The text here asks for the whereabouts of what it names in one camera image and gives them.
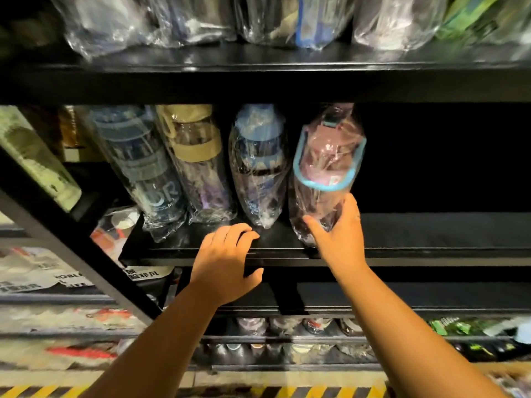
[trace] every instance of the hand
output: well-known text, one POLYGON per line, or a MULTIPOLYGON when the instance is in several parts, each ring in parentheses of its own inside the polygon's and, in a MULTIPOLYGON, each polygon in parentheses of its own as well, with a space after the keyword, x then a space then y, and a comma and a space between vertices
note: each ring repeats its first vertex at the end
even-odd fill
POLYGON ((244 278, 243 268, 252 241, 259 237, 246 223, 223 226, 207 234, 194 261, 189 285, 212 296, 217 307, 250 292, 262 282, 264 270, 259 268, 244 278))
POLYGON ((338 281, 354 269, 366 265, 360 210, 351 193, 345 195, 341 218, 330 232, 326 232, 309 215, 305 215, 303 220, 313 234, 321 257, 338 281))

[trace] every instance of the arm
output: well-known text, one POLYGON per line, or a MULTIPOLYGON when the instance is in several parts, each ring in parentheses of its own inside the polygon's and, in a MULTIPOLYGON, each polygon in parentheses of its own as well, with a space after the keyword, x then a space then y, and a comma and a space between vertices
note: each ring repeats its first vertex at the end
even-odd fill
POLYGON ((314 218, 304 221, 397 391, 410 398, 505 397, 372 272, 352 194, 329 233, 314 218))
POLYGON ((216 309, 262 281, 262 268, 243 278, 245 256, 258 237, 245 223, 208 234, 189 285, 82 397, 174 397, 216 309))

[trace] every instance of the left hand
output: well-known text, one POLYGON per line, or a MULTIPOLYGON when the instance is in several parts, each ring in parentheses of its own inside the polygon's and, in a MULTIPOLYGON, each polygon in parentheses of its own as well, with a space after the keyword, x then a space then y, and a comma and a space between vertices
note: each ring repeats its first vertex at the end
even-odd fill
POLYGON ((207 234, 194 261, 189 285, 212 296, 218 307, 250 292, 262 282, 263 268, 244 278, 245 256, 252 241, 259 237, 246 223, 222 226, 207 234))

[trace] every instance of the floor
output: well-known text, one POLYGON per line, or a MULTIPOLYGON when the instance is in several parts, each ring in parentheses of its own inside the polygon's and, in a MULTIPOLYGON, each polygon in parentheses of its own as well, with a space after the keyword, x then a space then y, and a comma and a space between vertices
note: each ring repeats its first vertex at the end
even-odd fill
MULTIPOLYGON (((484 372, 528 374, 531 362, 479 363, 484 372)), ((0 371, 0 398, 75 398, 100 371, 0 371)), ((187 372, 179 397, 392 398, 381 371, 187 372)))

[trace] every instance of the forearm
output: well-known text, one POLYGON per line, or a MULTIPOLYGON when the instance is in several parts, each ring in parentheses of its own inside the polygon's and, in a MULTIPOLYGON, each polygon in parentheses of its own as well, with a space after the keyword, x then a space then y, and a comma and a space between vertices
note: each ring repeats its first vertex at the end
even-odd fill
POLYGON ((410 398, 502 398, 366 265, 338 277, 390 379, 410 398))
POLYGON ((207 291, 184 288, 83 397, 174 397, 216 308, 207 291))

